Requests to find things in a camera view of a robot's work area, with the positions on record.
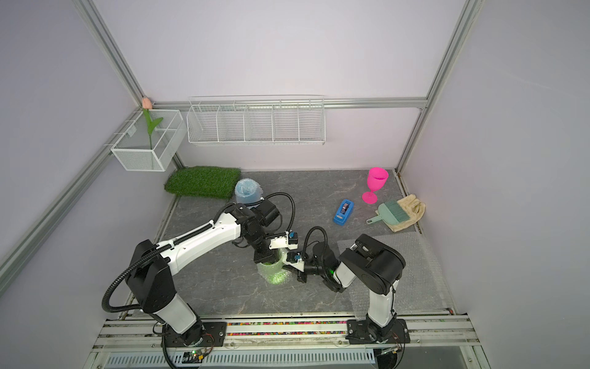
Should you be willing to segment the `blue tape dispenser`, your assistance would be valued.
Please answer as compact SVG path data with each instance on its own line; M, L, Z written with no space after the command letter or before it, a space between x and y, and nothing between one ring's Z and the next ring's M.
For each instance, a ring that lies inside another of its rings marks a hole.
M340 226L345 225L352 214L353 208L354 203L352 201L347 199L343 200L333 217L333 222Z

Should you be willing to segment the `pink plastic wine glass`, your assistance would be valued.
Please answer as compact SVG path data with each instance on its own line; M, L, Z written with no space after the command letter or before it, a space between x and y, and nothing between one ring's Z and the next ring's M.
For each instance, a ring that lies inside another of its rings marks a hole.
M367 176L368 192L363 193L362 200L367 204L375 204L378 200L376 192L382 189L389 178L389 172L386 169L374 167L369 170Z

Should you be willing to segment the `bubble wrap sheet stack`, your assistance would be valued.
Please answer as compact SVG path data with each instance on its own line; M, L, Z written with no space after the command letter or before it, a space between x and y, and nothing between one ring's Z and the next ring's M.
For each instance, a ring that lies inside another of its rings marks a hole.
M407 262L395 294L394 306L398 314L429 315L453 307L439 261L423 235L410 230L373 232L370 236L397 250ZM361 281L355 280L345 292L333 295L328 311L361 318L368 312L369 292Z

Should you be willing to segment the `green plastic wine glass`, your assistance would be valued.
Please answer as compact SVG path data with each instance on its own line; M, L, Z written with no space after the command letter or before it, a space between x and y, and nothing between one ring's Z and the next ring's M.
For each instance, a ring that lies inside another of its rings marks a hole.
M283 263L260 263L257 265L258 274L269 284L283 284L289 277L289 271L283 269Z

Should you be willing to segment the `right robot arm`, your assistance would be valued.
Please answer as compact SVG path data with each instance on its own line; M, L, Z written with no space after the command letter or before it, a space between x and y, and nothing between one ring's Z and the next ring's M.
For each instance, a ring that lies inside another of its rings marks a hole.
M351 247L335 255L326 230L314 226L307 232L303 248L287 253L286 263L297 271L300 282L317 275L336 293L344 292L354 281L362 282L370 291L367 323L383 330L396 320L395 293L407 262L381 241L362 234Z

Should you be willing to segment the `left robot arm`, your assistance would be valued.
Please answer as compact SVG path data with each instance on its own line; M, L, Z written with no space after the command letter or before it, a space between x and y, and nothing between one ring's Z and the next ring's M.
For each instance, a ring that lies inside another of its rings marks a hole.
M141 310L170 328L186 345L204 335L201 319L175 288L174 276L201 256L227 242L246 241L254 262L276 263L282 249L298 246L292 224L283 232L267 228L280 212L268 195L250 204L231 202L208 223L157 244L145 240L135 248L129 266L110 284L101 307L107 313Z

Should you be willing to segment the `green artificial grass mat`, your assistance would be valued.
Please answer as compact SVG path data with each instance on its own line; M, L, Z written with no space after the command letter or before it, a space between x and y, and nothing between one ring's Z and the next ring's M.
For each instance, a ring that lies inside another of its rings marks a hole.
M172 195L228 200L241 179L241 169L195 166L179 169L164 184Z

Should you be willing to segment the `green dustpan brush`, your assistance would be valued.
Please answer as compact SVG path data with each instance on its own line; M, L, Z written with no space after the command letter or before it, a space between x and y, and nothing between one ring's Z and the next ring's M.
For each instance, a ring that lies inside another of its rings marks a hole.
M376 211L377 216L367 219L367 224L383 221L388 225L398 225L410 220L410 216L395 200L380 204Z

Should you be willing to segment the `white mesh basket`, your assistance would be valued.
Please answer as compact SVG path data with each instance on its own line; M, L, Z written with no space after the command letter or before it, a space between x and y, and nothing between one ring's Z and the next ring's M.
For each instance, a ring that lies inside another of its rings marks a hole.
M180 111L155 109L153 119L163 118L152 134L150 149L147 126L142 112L111 148L112 154L128 172L165 172L187 135L187 124Z

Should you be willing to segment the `artificial pink tulip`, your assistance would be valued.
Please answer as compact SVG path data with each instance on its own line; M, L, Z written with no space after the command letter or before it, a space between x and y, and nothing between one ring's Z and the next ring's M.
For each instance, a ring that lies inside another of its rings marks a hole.
M163 118L155 118L153 119L150 115L150 111L153 109L153 104L151 102L151 100L147 97L144 97L141 100L141 107L142 107L142 114L144 116L144 120L146 122L146 126L147 126L147 134L148 134L148 140L149 140L149 145L150 145L150 149L153 149L153 141L152 141L152 134L154 132L154 130L156 129L156 127L158 127L162 121Z

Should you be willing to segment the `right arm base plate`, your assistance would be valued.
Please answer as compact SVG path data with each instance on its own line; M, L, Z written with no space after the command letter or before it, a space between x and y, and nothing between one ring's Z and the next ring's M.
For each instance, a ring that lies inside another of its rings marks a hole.
M348 320L346 330L350 344L408 344L410 334L403 319L394 318L387 326L381 327L369 318Z

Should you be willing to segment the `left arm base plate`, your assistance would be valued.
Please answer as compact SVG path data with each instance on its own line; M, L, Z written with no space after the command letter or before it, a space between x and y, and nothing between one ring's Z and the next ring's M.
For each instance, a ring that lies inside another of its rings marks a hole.
M163 328L164 342L167 347L221 347L227 333L227 323L223 321L201 322L195 329L183 334L167 325Z

